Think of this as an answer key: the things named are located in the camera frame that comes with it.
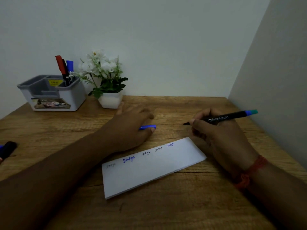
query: wood grain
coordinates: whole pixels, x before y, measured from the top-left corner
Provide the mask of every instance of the wood grain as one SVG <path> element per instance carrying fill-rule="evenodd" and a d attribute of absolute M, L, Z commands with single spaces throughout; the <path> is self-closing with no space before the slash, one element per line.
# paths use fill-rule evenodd
<path fill-rule="evenodd" d="M 155 115 L 155 133 L 141 146 L 105 161 L 191 135 L 183 126 L 203 108 L 225 113 L 238 109 L 226 98 L 125 96 L 130 104 L 147 105 Z M 103 109 L 89 97 L 76 112 L 34 112 L 28 104 L 0 120 L 0 144 L 19 144 L 0 165 L 0 180 L 39 162 L 94 132 L 115 110 Z M 306 171 L 249 118 L 237 122 L 253 147 L 270 162 L 307 181 Z M 110 200 L 103 193 L 101 166 L 80 183 L 46 229 L 274 229 L 275 226 L 238 192 L 201 140 L 191 137 L 206 161 L 142 185 Z"/>

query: hand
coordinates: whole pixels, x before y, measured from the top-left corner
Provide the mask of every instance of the hand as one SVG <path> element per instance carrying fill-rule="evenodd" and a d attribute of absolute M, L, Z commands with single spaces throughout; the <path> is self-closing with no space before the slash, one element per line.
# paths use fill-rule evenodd
<path fill-rule="evenodd" d="M 255 162 L 258 153 L 235 120 L 221 121 L 217 125 L 201 120 L 203 117 L 222 114 L 215 108 L 207 108 L 197 113 L 190 124 L 193 134 L 208 143 L 217 162 L 235 178 Z"/>
<path fill-rule="evenodd" d="M 125 151 L 139 146 L 155 131 L 153 127 L 139 130 L 140 126 L 154 115 L 144 106 L 129 106 L 123 102 L 114 117 L 97 131 L 105 137 L 110 152 Z"/>

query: faber-castell logo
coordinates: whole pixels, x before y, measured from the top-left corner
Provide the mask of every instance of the faber-castell logo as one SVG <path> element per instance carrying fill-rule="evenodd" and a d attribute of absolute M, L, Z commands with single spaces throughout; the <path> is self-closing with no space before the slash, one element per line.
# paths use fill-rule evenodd
<path fill-rule="evenodd" d="M 221 119 L 228 119 L 228 116 L 221 116 L 221 117 L 217 117 L 217 118 L 212 118 L 212 119 L 208 119 L 207 121 L 215 121 L 215 120 L 221 120 Z"/>

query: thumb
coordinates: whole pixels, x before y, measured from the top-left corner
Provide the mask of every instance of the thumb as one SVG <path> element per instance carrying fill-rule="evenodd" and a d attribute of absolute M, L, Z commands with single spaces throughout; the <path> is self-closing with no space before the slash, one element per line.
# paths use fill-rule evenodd
<path fill-rule="evenodd" d="M 204 133 L 206 135 L 213 135 L 217 128 L 217 126 L 207 123 L 200 119 L 191 119 L 190 125 L 199 132 Z"/>
<path fill-rule="evenodd" d="M 153 127 L 146 128 L 144 130 L 138 131 L 138 141 L 143 143 L 148 137 L 152 135 L 152 133 L 155 131 Z"/>

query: plastic storage box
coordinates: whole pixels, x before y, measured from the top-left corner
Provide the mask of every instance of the plastic storage box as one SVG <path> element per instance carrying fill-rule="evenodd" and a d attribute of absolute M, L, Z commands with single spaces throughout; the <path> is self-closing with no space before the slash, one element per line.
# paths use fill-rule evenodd
<path fill-rule="evenodd" d="M 61 75 L 38 75 L 17 87 L 35 111 L 76 111 L 86 97 L 79 77 L 65 86 Z"/>

